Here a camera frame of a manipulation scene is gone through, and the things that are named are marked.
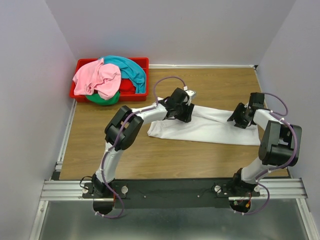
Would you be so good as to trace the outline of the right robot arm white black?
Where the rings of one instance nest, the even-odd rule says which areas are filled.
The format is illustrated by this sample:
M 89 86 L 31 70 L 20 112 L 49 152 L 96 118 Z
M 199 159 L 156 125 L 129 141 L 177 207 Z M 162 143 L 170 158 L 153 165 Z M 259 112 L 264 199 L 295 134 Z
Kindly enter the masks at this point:
M 287 106 L 285 113 L 266 109 L 265 95 L 252 92 L 248 104 L 239 103 L 228 119 L 241 129 L 255 125 L 264 130 L 257 158 L 240 168 L 226 185 L 233 195 L 253 192 L 261 179 L 278 169 L 293 167 L 299 159 L 302 128 L 285 120 Z

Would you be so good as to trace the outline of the white t shirt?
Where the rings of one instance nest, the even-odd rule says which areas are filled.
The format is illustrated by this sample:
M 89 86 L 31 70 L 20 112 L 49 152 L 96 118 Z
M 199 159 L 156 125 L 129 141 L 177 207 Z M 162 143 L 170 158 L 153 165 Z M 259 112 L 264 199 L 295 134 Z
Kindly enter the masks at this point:
M 259 146 L 258 127 L 245 129 L 227 121 L 231 111 L 196 105 L 188 123 L 177 119 L 153 121 L 148 136 L 181 141 L 217 143 L 227 145 Z

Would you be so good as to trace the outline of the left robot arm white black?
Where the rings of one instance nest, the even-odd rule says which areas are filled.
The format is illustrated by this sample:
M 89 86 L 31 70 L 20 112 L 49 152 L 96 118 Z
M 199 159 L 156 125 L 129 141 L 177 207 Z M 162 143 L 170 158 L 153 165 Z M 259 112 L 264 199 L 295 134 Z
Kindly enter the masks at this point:
M 122 106 L 104 130 L 104 154 L 98 170 L 90 178 L 91 182 L 82 186 L 82 197 L 118 197 L 111 187 L 111 182 L 116 177 L 116 168 L 123 152 L 134 143 L 142 126 L 169 119 L 189 123 L 195 106 L 192 103 L 195 96 L 196 92 L 185 86 L 183 89 L 176 88 L 169 97 L 156 98 L 153 104 L 146 107 Z

